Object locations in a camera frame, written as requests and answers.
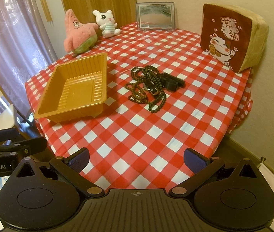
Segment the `golden plastic tray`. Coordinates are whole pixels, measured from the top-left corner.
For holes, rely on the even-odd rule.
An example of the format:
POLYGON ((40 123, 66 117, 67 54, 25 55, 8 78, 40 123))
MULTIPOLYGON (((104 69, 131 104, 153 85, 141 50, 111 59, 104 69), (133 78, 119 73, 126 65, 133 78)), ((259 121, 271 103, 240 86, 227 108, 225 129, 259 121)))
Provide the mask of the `golden plastic tray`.
POLYGON ((40 98, 35 118, 59 123, 96 117, 107 99, 107 54, 56 66, 40 98))

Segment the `black watch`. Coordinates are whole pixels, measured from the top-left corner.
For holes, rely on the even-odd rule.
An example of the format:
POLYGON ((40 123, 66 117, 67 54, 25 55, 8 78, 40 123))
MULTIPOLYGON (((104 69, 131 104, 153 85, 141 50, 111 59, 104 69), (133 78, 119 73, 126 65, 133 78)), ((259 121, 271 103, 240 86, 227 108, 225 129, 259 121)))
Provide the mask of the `black watch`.
POLYGON ((186 85, 184 80, 168 73, 148 77, 143 84, 144 89, 149 91, 153 96, 157 96, 160 89, 167 89, 168 91, 175 92, 178 88, 185 87, 186 85))

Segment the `red white checkered tablecloth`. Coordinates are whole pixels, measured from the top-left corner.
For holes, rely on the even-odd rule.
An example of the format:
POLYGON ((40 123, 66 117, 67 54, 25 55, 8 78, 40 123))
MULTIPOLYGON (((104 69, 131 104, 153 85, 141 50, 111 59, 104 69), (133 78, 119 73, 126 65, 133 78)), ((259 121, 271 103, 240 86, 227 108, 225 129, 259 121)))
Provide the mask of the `red white checkered tablecloth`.
POLYGON ((99 40, 88 54, 108 55, 103 111, 58 124, 38 119, 54 154, 67 157, 88 148, 90 162, 82 175, 103 189, 170 189, 190 177, 184 150, 212 156, 252 107, 251 71, 234 73, 202 51, 199 42, 199 35, 186 30, 142 32, 135 24, 99 40), (156 114, 129 101, 125 88, 132 81, 131 68, 145 65, 186 83, 167 93, 156 114))

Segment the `purple lace curtain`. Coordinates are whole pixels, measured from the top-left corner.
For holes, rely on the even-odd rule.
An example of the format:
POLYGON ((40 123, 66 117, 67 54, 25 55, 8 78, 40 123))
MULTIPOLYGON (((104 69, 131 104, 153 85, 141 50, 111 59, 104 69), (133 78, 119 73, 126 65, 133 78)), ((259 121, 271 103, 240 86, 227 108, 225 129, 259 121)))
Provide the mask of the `purple lace curtain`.
POLYGON ((36 0, 0 0, 0 85, 23 114, 25 82, 55 60, 36 0))

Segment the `lucky cat brown cushion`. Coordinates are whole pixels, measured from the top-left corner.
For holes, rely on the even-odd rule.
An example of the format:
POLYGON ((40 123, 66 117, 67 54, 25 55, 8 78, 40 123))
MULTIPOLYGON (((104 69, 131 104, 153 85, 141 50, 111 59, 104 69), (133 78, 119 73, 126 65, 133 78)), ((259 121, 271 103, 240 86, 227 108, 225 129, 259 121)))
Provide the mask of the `lucky cat brown cushion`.
POLYGON ((269 25, 259 14, 232 5, 203 5, 200 46, 235 73, 259 64, 269 25))

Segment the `pink starfish plush toy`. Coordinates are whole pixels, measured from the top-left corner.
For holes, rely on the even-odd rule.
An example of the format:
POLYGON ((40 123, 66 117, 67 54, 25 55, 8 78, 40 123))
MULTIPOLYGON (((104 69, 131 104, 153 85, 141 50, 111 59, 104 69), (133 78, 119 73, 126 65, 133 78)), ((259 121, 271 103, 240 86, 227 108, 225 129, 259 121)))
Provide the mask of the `pink starfish plush toy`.
POLYGON ((66 52, 80 54, 92 48, 98 36, 96 23, 83 24, 74 14, 72 9, 68 9, 65 13, 65 29, 66 39, 64 40, 64 49, 66 52))

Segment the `white bunny plush toy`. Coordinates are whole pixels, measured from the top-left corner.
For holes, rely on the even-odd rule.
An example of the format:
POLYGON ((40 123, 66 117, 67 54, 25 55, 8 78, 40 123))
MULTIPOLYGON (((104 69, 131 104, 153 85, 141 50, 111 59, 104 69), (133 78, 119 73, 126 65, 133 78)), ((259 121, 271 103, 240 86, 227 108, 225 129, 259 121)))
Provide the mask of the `white bunny plush toy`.
POLYGON ((104 13, 94 10, 92 12, 96 17, 96 23, 99 29, 102 30, 102 36, 104 38, 110 38, 117 36, 121 33, 121 30, 117 28, 118 24, 115 23, 114 15, 111 10, 107 10, 104 13))

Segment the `wooden wall hook strip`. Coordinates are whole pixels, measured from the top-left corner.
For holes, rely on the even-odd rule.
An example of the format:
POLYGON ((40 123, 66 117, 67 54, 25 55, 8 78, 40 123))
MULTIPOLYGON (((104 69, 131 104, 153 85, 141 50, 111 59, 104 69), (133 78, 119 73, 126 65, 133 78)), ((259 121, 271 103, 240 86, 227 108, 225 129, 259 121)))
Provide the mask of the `wooden wall hook strip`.
POLYGON ((43 9, 46 21, 48 23, 50 23, 51 25, 53 25, 53 19, 52 19, 51 13, 49 11, 47 1, 46 0, 40 0, 40 2, 41 2, 41 6, 42 6, 42 9, 43 9))

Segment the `sand art picture frame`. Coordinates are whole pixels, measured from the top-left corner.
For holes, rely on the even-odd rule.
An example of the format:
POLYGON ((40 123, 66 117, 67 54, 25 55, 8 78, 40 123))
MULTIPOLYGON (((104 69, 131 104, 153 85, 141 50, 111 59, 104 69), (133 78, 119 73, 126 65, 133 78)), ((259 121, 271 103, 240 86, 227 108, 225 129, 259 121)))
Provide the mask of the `sand art picture frame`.
POLYGON ((174 2, 136 4, 137 30, 175 30, 174 2))

